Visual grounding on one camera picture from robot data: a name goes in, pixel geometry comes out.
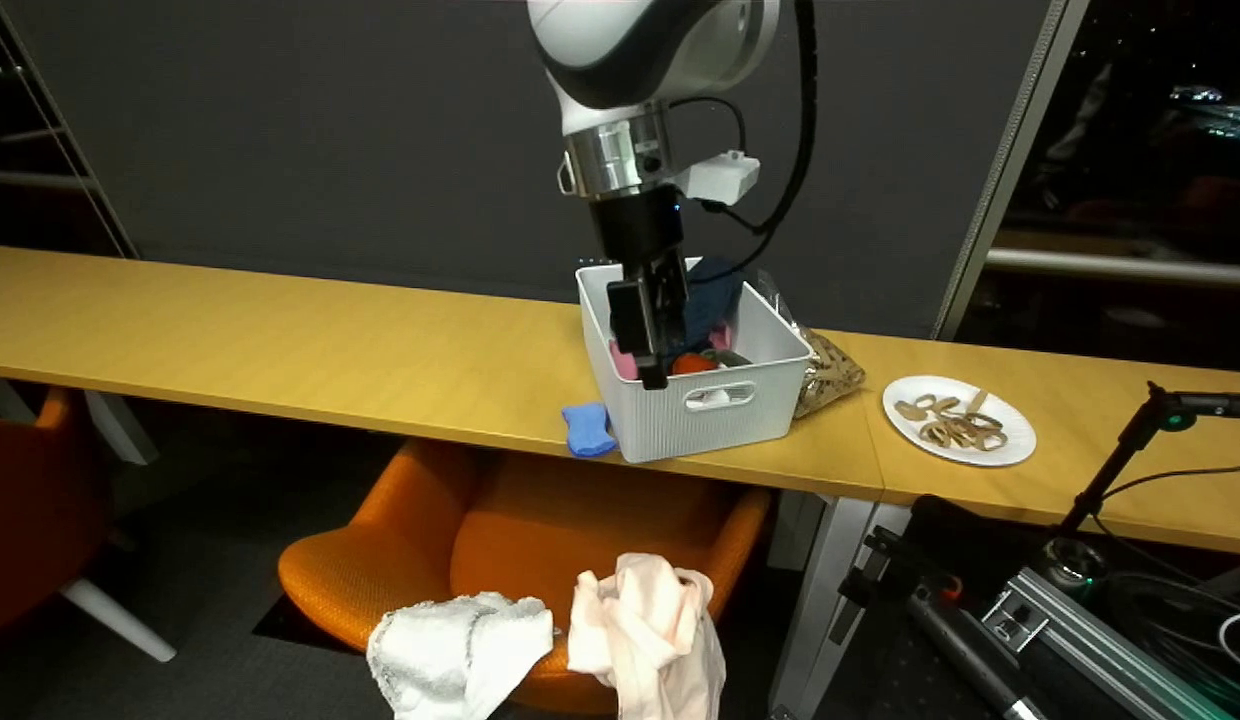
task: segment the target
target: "crumpled white fabric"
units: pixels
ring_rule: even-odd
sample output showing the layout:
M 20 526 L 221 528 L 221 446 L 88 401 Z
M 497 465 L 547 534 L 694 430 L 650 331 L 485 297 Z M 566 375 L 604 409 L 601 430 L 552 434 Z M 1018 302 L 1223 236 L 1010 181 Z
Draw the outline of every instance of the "crumpled white fabric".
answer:
M 579 571 L 567 668 L 616 689 L 622 720 L 715 720 L 727 661 L 711 580 L 665 558 L 626 554 L 616 577 Z
M 369 668 L 395 720 L 485 720 L 552 649 L 552 611 L 502 592 L 383 611 Z

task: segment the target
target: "gray wall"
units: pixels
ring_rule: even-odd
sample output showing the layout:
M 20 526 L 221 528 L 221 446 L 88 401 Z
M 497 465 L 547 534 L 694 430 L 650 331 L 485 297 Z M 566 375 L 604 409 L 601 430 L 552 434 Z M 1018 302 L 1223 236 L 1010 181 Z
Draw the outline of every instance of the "gray wall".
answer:
M 932 331 L 1051 0 L 820 0 L 820 138 L 765 259 L 810 325 Z M 573 297 L 555 100 L 523 0 L 0 0 L 141 255 Z M 793 8 L 735 93 L 772 207 Z M 686 149 L 733 142 L 715 107 Z M 694 216 L 694 254 L 745 254 Z

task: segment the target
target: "wooden table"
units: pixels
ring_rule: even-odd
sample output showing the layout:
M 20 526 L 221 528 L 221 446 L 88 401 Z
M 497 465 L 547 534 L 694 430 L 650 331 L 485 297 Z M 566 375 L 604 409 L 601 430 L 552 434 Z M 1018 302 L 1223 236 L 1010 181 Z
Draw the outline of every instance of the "wooden table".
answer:
M 860 397 L 800 420 L 784 439 L 652 471 L 854 500 L 856 526 L 917 498 L 1057 526 L 1118 447 L 1147 380 L 1172 393 L 1240 393 L 1240 372 L 829 335 L 864 366 Z M 1041 437 L 1036 457 L 966 470 L 903 446 L 880 411 L 880 389 L 922 372 L 1013 401 Z M 559 409 L 601 401 L 573 304 L 20 248 L 0 248 L 0 380 L 541 457 L 566 457 Z M 1240 420 L 1161 434 L 1128 475 L 1197 465 L 1240 465 Z M 1118 498 L 1103 522 L 1121 538 L 1240 554 L 1240 475 L 1147 485 Z M 842 564 L 850 549 L 829 543 L 856 526 L 829 522 L 820 534 Z M 805 664 L 793 661 L 782 676 L 800 682 Z

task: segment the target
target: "white basket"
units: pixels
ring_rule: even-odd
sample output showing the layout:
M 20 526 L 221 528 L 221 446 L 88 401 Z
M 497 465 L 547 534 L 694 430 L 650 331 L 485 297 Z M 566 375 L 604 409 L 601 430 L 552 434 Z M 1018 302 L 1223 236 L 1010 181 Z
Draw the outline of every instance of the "white basket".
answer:
M 812 348 L 754 284 L 745 284 L 735 304 L 733 348 L 748 366 L 669 375 L 669 389 L 650 393 L 639 380 L 626 380 L 611 361 L 611 280 L 622 280 L 622 266 L 579 270 L 576 294 L 589 366 L 628 465 L 759 446 L 788 434 Z

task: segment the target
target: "cable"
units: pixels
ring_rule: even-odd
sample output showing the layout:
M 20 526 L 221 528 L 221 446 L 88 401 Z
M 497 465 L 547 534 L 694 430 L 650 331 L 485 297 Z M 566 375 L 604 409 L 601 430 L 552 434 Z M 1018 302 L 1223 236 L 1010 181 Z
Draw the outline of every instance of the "cable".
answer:
M 1133 493 L 1133 487 L 1145 487 L 1145 485 L 1175 480 L 1175 475 L 1236 475 L 1236 471 L 1240 471 L 1240 465 L 1147 471 L 1147 475 L 1133 475 L 1133 480 L 1110 487 L 1103 500 Z
M 733 270 L 723 270 L 715 276 L 698 276 L 694 284 L 715 284 L 723 276 L 745 274 L 754 259 L 759 259 L 772 248 L 775 229 L 784 225 L 784 216 L 793 212 L 793 203 L 810 181 L 812 149 L 818 149 L 818 67 L 820 67 L 818 0 L 797 0 L 797 43 L 800 43 L 800 142 L 797 142 L 797 160 L 788 167 L 788 184 L 784 184 L 768 219 L 748 225 L 745 216 L 733 216 L 759 236 L 757 248 L 748 255 L 741 255 Z
M 1161 558 L 1153 558 L 1153 554 L 1145 554 L 1145 549 L 1121 542 L 1121 538 L 1101 522 L 1101 513 L 1093 513 L 1093 526 L 1103 534 L 1103 542 L 1114 542 L 1118 549 L 1140 558 L 1145 564 L 1155 564 L 1155 570 L 1164 570 L 1170 577 L 1182 577 L 1182 580 L 1192 580 L 1192 585 L 1201 580 L 1201 577 L 1192 577 L 1188 570 L 1175 570 L 1175 564 L 1170 564 L 1170 559 L 1161 559 Z
M 727 203 L 702 203 L 702 207 L 708 207 L 708 212 L 722 212 L 722 216 L 727 216 L 727 219 L 735 219 L 741 229 L 748 229 L 754 236 L 765 236 L 765 229 L 759 225 L 754 225 L 748 216 L 741 216 L 735 207 L 727 207 Z
M 1232 615 L 1219 626 L 1215 645 L 1219 645 L 1219 652 L 1223 652 L 1230 661 L 1240 664 L 1240 652 L 1230 645 L 1230 628 L 1232 628 L 1232 626 L 1240 626 L 1240 611 L 1232 611 Z
M 1095 585 L 1095 600 L 1124 637 L 1240 717 L 1240 664 L 1230 657 L 1236 600 L 1153 571 L 1114 571 Z

